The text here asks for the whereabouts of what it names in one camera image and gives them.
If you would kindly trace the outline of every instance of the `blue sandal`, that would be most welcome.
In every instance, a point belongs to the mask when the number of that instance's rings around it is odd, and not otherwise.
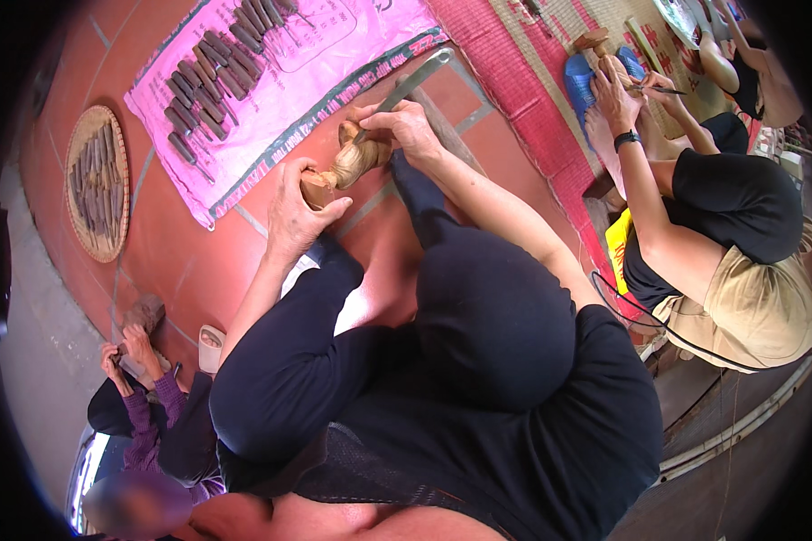
[[[590,79],[595,73],[590,68],[589,62],[580,53],[575,54],[565,61],[565,92],[568,92],[569,101],[577,114],[577,121],[580,122],[580,129],[586,138],[586,144],[590,150],[595,152],[590,143],[590,137],[586,134],[584,127],[586,110],[595,105],[595,96],[590,89]]]
[[[640,81],[647,74],[645,71],[643,71],[643,67],[637,61],[635,51],[629,49],[628,47],[623,45],[620,50],[617,51],[617,58],[623,63],[628,74],[635,79]]]

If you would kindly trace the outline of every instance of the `black cord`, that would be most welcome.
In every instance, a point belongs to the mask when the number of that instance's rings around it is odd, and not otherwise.
[[[635,308],[639,309],[640,311],[642,311],[643,313],[649,315],[650,318],[652,318],[656,322],[658,322],[659,325],[649,325],[649,324],[646,324],[646,323],[641,323],[639,321],[636,321],[635,319],[629,319],[629,318],[623,316],[621,313],[619,313],[616,309],[614,309],[614,307],[612,307],[610,305],[608,300],[604,297],[604,293],[598,287],[598,284],[595,283],[595,276],[598,276],[602,280],[602,282],[604,282],[605,286],[609,287],[611,291],[616,293],[618,298],[621,298],[622,300],[626,301],[632,307],[635,307]],[[611,312],[614,312],[615,314],[617,314],[617,316],[625,319],[626,321],[628,321],[630,323],[636,323],[638,325],[643,325],[645,327],[653,327],[653,328],[664,329],[665,331],[667,331],[667,332],[671,333],[672,335],[674,335],[683,344],[685,344],[685,345],[687,345],[687,346],[689,346],[689,347],[691,347],[691,348],[693,348],[693,349],[695,349],[695,350],[697,350],[697,351],[699,351],[701,353],[706,353],[707,355],[713,356],[713,357],[715,357],[716,359],[718,359],[718,360],[720,360],[722,362],[727,362],[728,364],[730,364],[732,366],[736,366],[737,368],[741,368],[743,370],[753,371],[753,372],[764,372],[764,371],[771,371],[771,370],[779,368],[779,366],[770,366],[770,367],[767,367],[767,368],[755,368],[754,366],[746,366],[745,364],[740,364],[739,362],[734,362],[729,358],[725,358],[722,355],[719,355],[718,353],[711,352],[710,350],[704,349],[704,348],[700,347],[699,345],[692,344],[691,342],[689,342],[688,340],[682,338],[682,336],[680,336],[679,334],[677,334],[676,332],[671,330],[671,328],[668,327],[668,325],[665,322],[663,322],[660,319],[656,318],[652,313],[650,313],[650,310],[647,310],[646,308],[642,307],[638,303],[632,302],[631,300],[628,300],[628,298],[623,297],[622,295],[620,295],[620,292],[617,291],[617,288],[611,286],[610,282],[608,282],[607,279],[604,276],[601,276],[601,275],[598,274],[598,271],[594,270],[594,271],[592,271],[590,273],[590,280],[592,281],[592,287],[595,287],[595,290],[598,292],[598,295],[602,298],[602,300],[604,302],[604,305]]]

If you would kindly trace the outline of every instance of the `round woven basket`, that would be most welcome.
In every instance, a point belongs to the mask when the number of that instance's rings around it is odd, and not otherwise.
[[[95,228],[88,228],[87,221],[78,211],[72,179],[70,177],[75,162],[78,160],[85,144],[91,138],[95,138],[99,128],[105,124],[111,124],[112,142],[114,145],[114,164],[117,171],[117,177],[110,178],[113,182],[113,186],[118,190],[120,189],[119,184],[123,186],[123,194],[121,195],[118,192],[117,195],[118,199],[122,199],[119,215],[112,215],[112,222],[119,221],[114,224],[113,234],[109,234],[107,231],[97,233]],[[66,149],[65,164],[64,193],[66,208],[69,210],[70,222],[73,224],[73,229],[75,230],[75,235],[78,237],[78,241],[87,251],[87,254],[90,254],[96,261],[100,263],[114,261],[118,257],[118,254],[120,254],[120,250],[124,247],[126,232],[129,229],[130,173],[126,161],[126,148],[124,147],[124,137],[120,131],[120,124],[118,124],[118,119],[108,107],[104,105],[94,105],[78,117],[78,122],[75,123],[73,134],[69,137],[69,147]]]

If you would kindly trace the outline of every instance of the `pink plastic sheet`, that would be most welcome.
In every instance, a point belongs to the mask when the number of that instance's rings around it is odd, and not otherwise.
[[[244,101],[226,98],[240,125],[227,116],[228,136],[222,142],[213,134],[213,143],[200,134],[185,138],[198,163],[216,180],[214,185],[187,164],[168,140],[174,127],[162,110],[173,94],[165,80],[179,60],[195,60],[192,47],[205,30],[233,38],[228,25],[235,21],[232,9],[239,1],[199,2],[154,52],[124,96],[151,135],[189,211],[209,229],[322,120],[407,59],[448,39],[423,0],[299,0],[296,4],[315,29],[297,15],[289,16],[286,27],[300,46],[280,28],[266,35],[271,63],[249,53],[264,73]],[[285,49],[285,55],[275,54],[278,48]]]

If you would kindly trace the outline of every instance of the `beige shirt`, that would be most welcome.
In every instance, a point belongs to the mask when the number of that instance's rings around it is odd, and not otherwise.
[[[812,282],[800,257],[810,250],[812,220],[805,216],[797,254],[759,265],[731,247],[710,281],[703,307],[688,297],[668,297],[653,315],[689,342],[746,366],[796,361],[812,348]],[[669,340],[707,362],[740,370],[673,334]]]
[[[770,49],[766,49],[764,58],[769,73],[758,72],[758,104],[756,109],[764,106],[763,125],[782,128],[794,124],[803,115],[803,104],[794,92],[788,79],[788,73],[782,69],[780,60]]]

